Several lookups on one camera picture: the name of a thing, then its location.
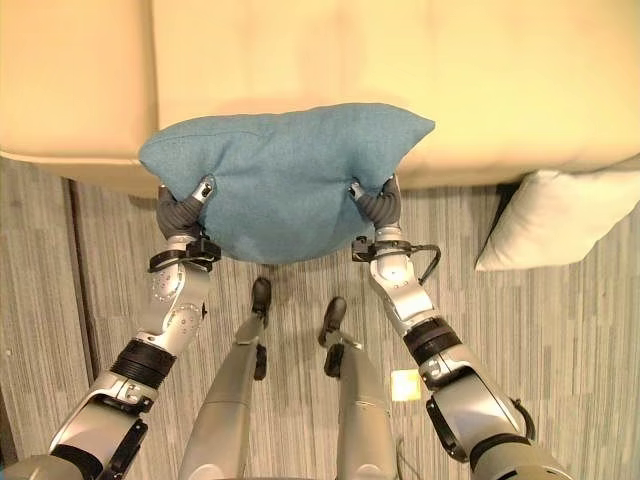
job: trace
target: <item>silver metal joint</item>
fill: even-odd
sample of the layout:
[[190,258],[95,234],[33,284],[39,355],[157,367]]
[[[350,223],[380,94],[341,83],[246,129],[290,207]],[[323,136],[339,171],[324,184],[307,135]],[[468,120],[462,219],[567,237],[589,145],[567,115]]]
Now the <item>silver metal joint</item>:
[[207,201],[207,198],[209,198],[214,193],[215,187],[215,178],[211,175],[207,175],[200,181],[191,196],[198,200],[200,203],[205,203]]

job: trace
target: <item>fabric pillow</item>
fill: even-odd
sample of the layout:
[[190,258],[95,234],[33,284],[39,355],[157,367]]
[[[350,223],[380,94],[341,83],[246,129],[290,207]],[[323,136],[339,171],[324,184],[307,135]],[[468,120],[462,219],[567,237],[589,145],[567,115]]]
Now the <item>fabric pillow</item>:
[[528,175],[500,216],[476,270],[582,260],[640,200],[640,171]]
[[290,263],[330,253],[363,232],[368,222],[347,194],[353,179],[380,191],[433,128],[384,104],[203,117],[156,133],[140,160],[179,200],[203,176],[215,177],[200,221],[226,255]]

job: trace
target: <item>black strap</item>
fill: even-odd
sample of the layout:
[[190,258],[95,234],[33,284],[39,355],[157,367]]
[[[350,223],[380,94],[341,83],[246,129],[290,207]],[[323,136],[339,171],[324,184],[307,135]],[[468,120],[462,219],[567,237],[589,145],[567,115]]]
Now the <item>black strap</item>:
[[51,455],[73,463],[84,480],[95,480],[102,473],[100,460],[89,452],[71,445],[56,445]]

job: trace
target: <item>white pillow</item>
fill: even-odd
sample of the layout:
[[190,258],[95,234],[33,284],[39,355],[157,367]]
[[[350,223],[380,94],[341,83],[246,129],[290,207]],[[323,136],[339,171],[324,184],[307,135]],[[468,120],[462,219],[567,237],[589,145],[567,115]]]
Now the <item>white pillow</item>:
[[582,260],[640,200],[640,171],[527,175],[500,216],[477,271]]

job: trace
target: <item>robotic hand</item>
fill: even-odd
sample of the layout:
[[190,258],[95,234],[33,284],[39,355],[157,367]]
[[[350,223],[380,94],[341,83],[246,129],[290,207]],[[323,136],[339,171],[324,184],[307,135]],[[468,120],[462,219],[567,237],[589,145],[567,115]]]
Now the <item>robotic hand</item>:
[[152,295],[138,334],[102,372],[56,433],[48,455],[4,471],[7,479],[121,479],[147,431],[140,419],[176,356],[193,339],[206,314],[204,299],[220,249],[197,223],[214,189],[205,177],[190,197],[177,202],[159,189],[157,220],[166,250],[149,262]]
[[[470,462],[474,480],[571,480],[533,443],[535,427],[527,411],[496,384],[422,288],[439,249],[405,240],[395,175],[377,197],[358,182],[349,192],[376,229],[374,241],[358,237],[353,242],[353,260],[369,263],[373,288],[432,392],[427,412],[446,452],[459,462]],[[418,281],[410,256],[427,249],[436,251],[436,259]]]

